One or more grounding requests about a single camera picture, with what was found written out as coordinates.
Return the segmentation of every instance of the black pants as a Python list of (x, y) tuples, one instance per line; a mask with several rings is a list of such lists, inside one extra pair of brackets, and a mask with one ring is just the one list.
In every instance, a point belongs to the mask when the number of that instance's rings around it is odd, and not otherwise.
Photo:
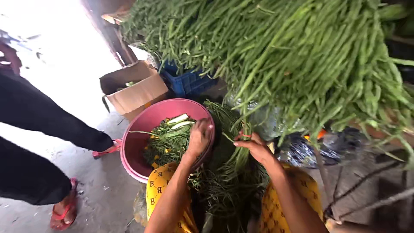
[[(26, 79), (0, 70), (0, 122), (70, 141), (93, 151), (113, 145), (104, 132), (60, 108)], [(0, 197), (33, 205), (55, 204), (69, 194), (69, 178), (49, 160), (0, 137)]]

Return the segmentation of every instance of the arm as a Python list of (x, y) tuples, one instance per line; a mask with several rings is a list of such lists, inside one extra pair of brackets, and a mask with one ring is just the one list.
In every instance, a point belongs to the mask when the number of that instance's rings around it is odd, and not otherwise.
[(248, 148), (252, 156), (265, 167), (292, 233), (328, 233), (318, 214), (289, 183), (281, 163), (274, 158), (259, 135), (253, 133), (251, 141), (237, 141), (234, 145)]
[(171, 232), (175, 228), (183, 215), (183, 206), (188, 198), (186, 190), (191, 165), (208, 146), (212, 127), (206, 119), (202, 119), (191, 128), (188, 149), (155, 206), (144, 233)]

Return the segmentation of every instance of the bunch of long beans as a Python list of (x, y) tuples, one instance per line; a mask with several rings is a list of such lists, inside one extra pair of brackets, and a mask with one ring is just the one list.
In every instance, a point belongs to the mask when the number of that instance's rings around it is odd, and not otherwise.
[[(223, 150), (214, 150), (210, 163), (205, 167), (201, 178), (200, 193), (202, 201), (207, 206), (207, 212), (213, 216), (225, 218), (227, 220), (237, 220), (237, 230), (245, 228), (247, 222), (243, 223), (242, 212), (246, 207), (247, 200), (254, 194), (264, 191), (268, 183), (268, 175), (264, 167), (256, 160), (249, 157), (249, 150), (246, 148), (235, 148), (232, 145), (233, 138), (239, 134), (240, 130), (250, 130), (249, 123), (237, 123), (240, 114), (225, 104), (218, 104), (209, 100), (204, 101), (204, 105), (210, 111), (216, 124), (216, 131), (221, 130), (222, 139), (220, 146), (228, 143), (233, 148), (233, 154), (222, 154)], [(213, 160), (225, 157), (222, 163), (216, 168), (211, 166)]]
[[(413, 98), (388, 55), (379, 0), (137, 0), (123, 24), (130, 42), (162, 62), (216, 70), (242, 117), (280, 108), (284, 136), (303, 131), (314, 145), (329, 120), (399, 138), (411, 127)], [(248, 111), (247, 104), (257, 102)]]

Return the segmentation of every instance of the hand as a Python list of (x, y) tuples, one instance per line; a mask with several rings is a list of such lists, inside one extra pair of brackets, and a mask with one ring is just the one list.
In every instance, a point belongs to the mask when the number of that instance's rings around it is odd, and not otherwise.
[[(239, 135), (234, 140), (238, 140), (243, 136), (243, 132), (240, 131)], [(252, 133), (250, 141), (237, 141), (234, 143), (237, 147), (245, 147), (250, 150), (250, 154), (263, 166), (267, 163), (274, 161), (273, 153), (270, 151), (266, 142), (260, 138), (257, 133)]]
[(20, 67), (22, 66), (22, 61), (17, 56), (16, 50), (0, 42), (0, 51), (4, 53), (4, 56), (0, 57), (0, 61), (10, 62), (8, 65), (0, 64), (0, 68), (13, 69), (13, 72), (16, 75), (20, 75)]
[(204, 118), (197, 121), (190, 131), (190, 142), (188, 144), (188, 149), (183, 155), (184, 158), (189, 158), (195, 161), (197, 156), (199, 156), (208, 146), (210, 142), (210, 135), (212, 133), (211, 129), (213, 125), (209, 124), (209, 121)]

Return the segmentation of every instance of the blue plastic crate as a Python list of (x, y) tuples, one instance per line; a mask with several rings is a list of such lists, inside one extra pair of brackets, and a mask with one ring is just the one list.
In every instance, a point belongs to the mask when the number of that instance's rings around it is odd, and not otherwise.
[(188, 70), (177, 76), (177, 66), (174, 63), (165, 64), (161, 69), (161, 75), (168, 81), (168, 86), (177, 97), (189, 97), (200, 95), (203, 91), (217, 84), (218, 79), (211, 79), (207, 75), (200, 76), (200, 70)]

